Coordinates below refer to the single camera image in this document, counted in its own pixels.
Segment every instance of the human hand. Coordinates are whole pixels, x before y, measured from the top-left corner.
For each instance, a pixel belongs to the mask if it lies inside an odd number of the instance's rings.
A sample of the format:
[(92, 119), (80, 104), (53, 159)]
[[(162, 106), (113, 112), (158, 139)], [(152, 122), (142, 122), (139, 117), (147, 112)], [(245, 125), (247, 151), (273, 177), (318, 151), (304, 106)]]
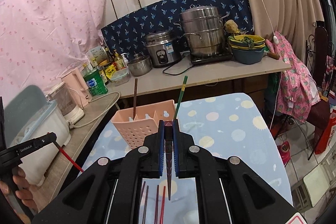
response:
[[(15, 192), (16, 196), (22, 200), (22, 203), (25, 206), (30, 209), (37, 210), (37, 205), (33, 200), (33, 194), (30, 191), (34, 186), (28, 183), (26, 180), (26, 174), (21, 168), (18, 169), (18, 176), (13, 176), (13, 181), (16, 185), (18, 185), (19, 188), (23, 188)], [(0, 181), (0, 190), (5, 196), (11, 193), (8, 185), (3, 181)], [(30, 223), (27, 216), (21, 214), (18, 215), (24, 223)]]

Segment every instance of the green detergent jug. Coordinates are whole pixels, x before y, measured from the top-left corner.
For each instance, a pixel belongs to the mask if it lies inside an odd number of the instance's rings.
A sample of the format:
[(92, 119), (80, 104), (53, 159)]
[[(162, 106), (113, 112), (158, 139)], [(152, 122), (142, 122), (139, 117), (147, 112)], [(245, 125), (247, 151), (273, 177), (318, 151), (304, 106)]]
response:
[(105, 86), (104, 81), (101, 78), (97, 69), (94, 69), (90, 73), (84, 75), (83, 78), (88, 85), (89, 91), (92, 96), (101, 95), (108, 92), (107, 87)]

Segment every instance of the rice cooker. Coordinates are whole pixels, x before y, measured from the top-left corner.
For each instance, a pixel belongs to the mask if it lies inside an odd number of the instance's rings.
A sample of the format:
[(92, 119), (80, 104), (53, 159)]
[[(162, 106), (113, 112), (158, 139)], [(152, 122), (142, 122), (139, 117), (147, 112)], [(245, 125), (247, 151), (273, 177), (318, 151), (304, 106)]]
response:
[(181, 60), (179, 40), (174, 31), (157, 31), (146, 35), (146, 48), (154, 68), (166, 67)]

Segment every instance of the pink curtain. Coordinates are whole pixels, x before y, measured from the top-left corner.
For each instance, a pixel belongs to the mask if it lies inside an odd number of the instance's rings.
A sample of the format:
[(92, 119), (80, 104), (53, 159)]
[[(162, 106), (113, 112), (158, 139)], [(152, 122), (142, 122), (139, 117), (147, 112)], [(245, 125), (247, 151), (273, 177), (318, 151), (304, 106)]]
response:
[(0, 94), (47, 92), (101, 43), (105, 0), (0, 0)]

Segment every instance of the blue tablecloth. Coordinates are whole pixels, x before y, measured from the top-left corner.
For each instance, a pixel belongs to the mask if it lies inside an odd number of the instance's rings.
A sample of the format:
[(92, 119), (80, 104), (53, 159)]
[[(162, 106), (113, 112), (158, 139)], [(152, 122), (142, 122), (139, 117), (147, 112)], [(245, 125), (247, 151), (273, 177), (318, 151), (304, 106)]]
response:
[[(179, 109), (180, 131), (191, 134), (196, 145), (208, 149), (214, 156), (227, 159), (240, 157), (281, 196), (292, 204), (290, 184), (276, 144), (252, 99), (235, 93), (207, 99), (183, 102)], [(109, 122), (99, 136), (83, 168), (100, 157), (118, 159), (130, 150), (114, 125)], [(163, 186), (167, 183), (166, 167), (161, 179), (146, 179), (149, 185), (146, 223), (154, 221), (157, 185), (160, 185), (159, 206)], [(142, 220), (143, 206), (140, 208)], [(172, 196), (165, 200), (165, 224), (198, 223), (195, 180), (178, 179), (172, 171)]]

